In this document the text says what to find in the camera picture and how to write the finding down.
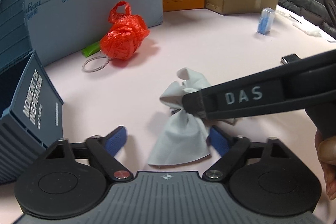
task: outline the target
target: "pink table surface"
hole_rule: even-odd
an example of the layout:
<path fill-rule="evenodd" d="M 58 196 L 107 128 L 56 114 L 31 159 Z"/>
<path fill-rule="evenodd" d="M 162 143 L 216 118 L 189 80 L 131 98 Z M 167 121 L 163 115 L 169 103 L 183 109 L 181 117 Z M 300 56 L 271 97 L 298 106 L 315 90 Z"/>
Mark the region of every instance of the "pink table surface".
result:
<path fill-rule="evenodd" d="M 282 56 L 304 58 L 336 48 L 322 38 L 309 37 L 277 15 L 269 35 L 256 33 L 258 15 L 221 16 L 208 10 L 164 14 L 164 23 L 151 28 L 138 52 L 127 63 L 113 61 L 95 73 L 83 73 L 85 58 L 74 53 L 46 67 L 64 100 L 63 132 L 71 142 L 106 135 L 126 126 L 128 141 L 117 159 L 132 172 L 138 170 L 198 170 L 202 174 L 218 160 L 211 156 L 188 165 L 155 169 L 149 153 L 169 117 L 159 96 L 177 80 L 176 72 L 189 67 L 219 84 L 280 65 Z M 314 148 L 315 126 L 304 111 L 239 119 L 235 126 L 221 122 L 231 135 L 253 141 L 280 138 L 320 179 L 323 173 Z M 14 184 L 0 186 L 0 223 L 11 224 L 21 215 Z M 314 214 L 326 223 L 336 218 L 336 201 L 323 193 Z"/>

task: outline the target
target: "blue storage box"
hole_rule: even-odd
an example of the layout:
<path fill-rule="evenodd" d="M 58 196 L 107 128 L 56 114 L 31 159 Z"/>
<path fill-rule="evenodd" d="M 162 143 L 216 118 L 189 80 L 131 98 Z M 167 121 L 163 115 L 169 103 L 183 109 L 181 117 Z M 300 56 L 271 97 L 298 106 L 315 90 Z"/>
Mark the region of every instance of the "blue storage box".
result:
<path fill-rule="evenodd" d="M 63 136 L 62 105 L 32 50 L 24 0 L 0 0 L 0 183 Z"/>

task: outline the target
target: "crumpled towel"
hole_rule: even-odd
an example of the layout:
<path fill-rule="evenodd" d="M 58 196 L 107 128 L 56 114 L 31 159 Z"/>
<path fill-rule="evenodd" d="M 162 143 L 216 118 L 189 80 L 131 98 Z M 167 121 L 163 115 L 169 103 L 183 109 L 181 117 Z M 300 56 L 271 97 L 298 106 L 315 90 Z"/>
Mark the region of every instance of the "crumpled towel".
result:
<path fill-rule="evenodd" d="M 201 159 L 210 154 L 206 144 L 209 129 L 199 117 L 186 113 L 182 96 L 210 86 L 204 75 L 188 68 L 177 72 L 185 80 L 182 86 L 175 81 L 160 96 L 160 101 L 173 110 L 163 132 L 149 156 L 149 165 L 177 165 Z"/>

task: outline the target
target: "metal screw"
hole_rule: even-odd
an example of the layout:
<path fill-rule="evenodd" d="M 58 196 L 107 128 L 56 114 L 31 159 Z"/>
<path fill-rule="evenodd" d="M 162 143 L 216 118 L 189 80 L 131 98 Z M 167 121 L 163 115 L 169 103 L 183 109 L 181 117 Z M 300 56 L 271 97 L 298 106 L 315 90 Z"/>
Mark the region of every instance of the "metal screw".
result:
<path fill-rule="evenodd" d="M 205 173 L 205 175 L 210 179 L 219 179 L 223 173 L 218 170 L 209 170 Z"/>
<path fill-rule="evenodd" d="M 130 172 L 126 171 L 126 170 L 119 170 L 114 172 L 114 177 L 117 179 L 126 179 L 128 178 L 131 174 Z"/>

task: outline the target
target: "blue gripper pad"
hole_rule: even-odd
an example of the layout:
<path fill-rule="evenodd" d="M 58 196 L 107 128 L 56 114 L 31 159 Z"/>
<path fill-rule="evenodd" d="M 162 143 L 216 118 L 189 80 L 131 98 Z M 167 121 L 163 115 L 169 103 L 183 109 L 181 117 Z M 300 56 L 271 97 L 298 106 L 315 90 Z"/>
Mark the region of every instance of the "blue gripper pad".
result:
<path fill-rule="evenodd" d="M 123 126 L 119 126 L 106 137 L 104 137 L 104 148 L 112 157 L 114 157 L 118 153 L 118 151 L 125 145 L 126 140 L 126 128 Z"/>
<path fill-rule="evenodd" d="M 216 149 L 221 157 L 223 157 L 232 146 L 231 136 L 227 135 L 223 130 L 216 126 L 210 128 L 209 140 L 210 144 Z"/>

